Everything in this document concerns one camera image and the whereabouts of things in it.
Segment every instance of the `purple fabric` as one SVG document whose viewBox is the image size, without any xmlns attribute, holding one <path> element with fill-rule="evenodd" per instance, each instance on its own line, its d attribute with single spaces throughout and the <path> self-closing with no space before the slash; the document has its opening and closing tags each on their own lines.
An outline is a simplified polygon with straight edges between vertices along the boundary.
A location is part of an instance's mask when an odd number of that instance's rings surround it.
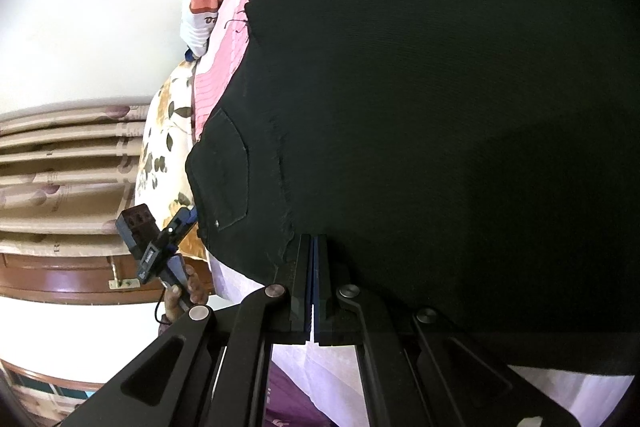
<svg viewBox="0 0 640 427">
<path fill-rule="evenodd" d="M 168 323 L 166 315 L 162 322 Z M 158 336 L 168 330 L 161 324 Z M 263 427 L 335 427 L 281 368 L 271 362 Z"/>
</svg>

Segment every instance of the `black cable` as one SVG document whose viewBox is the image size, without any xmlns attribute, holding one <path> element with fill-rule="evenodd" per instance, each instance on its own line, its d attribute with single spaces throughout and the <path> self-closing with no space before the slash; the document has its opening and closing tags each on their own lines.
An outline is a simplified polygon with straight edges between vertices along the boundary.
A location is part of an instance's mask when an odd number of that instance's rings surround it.
<svg viewBox="0 0 640 427">
<path fill-rule="evenodd" d="M 165 288 L 162 288 L 162 293 L 160 294 L 160 298 L 158 299 L 158 304 L 156 304 L 156 311 L 154 311 L 154 318 L 156 319 L 156 322 L 158 324 L 162 324 L 163 326 L 171 326 L 171 322 L 163 322 L 161 319 L 158 318 L 158 308 L 160 307 L 160 303 L 162 302 L 162 299 L 164 298 L 164 292 L 166 291 Z"/>
</svg>

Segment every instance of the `white wall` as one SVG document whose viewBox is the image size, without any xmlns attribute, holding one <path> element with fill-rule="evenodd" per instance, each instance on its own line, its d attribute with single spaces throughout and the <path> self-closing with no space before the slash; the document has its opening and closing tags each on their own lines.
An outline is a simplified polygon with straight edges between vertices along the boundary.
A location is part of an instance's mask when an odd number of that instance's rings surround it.
<svg viewBox="0 0 640 427">
<path fill-rule="evenodd" d="M 229 304 L 209 297 L 214 310 Z M 155 307 L 60 305 L 0 297 L 0 359 L 49 377 L 104 383 L 158 336 Z M 162 313 L 164 305 L 158 310 Z"/>
<path fill-rule="evenodd" d="M 96 98 L 149 100 L 186 50 L 180 2 L 0 0 L 0 115 Z"/>
</svg>

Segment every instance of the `black garment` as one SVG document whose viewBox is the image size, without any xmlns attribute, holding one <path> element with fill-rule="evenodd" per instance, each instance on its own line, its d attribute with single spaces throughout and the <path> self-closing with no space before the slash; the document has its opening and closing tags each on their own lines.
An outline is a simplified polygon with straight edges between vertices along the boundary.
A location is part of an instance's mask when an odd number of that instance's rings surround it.
<svg viewBox="0 0 640 427">
<path fill-rule="evenodd" d="M 356 283 L 508 363 L 635 372 L 639 6 L 249 0 L 187 163 L 207 248 L 267 284 L 326 233 Z"/>
</svg>

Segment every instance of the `floral pillow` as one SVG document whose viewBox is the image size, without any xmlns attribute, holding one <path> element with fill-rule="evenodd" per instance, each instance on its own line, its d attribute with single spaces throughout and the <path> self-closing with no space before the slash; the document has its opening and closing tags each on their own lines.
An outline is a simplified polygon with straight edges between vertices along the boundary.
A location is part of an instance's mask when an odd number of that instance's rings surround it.
<svg viewBox="0 0 640 427">
<path fill-rule="evenodd" d="M 154 96 L 146 117 L 136 178 L 136 204 L 146 203 L 164 228 L 181 206 L 193 206 L 184 170 L 193 147 L 193 77 L 196 62 L 182 62 Z M 196 225 L 180 243 L 187 257 L 207 260 Z"/>
</svg>

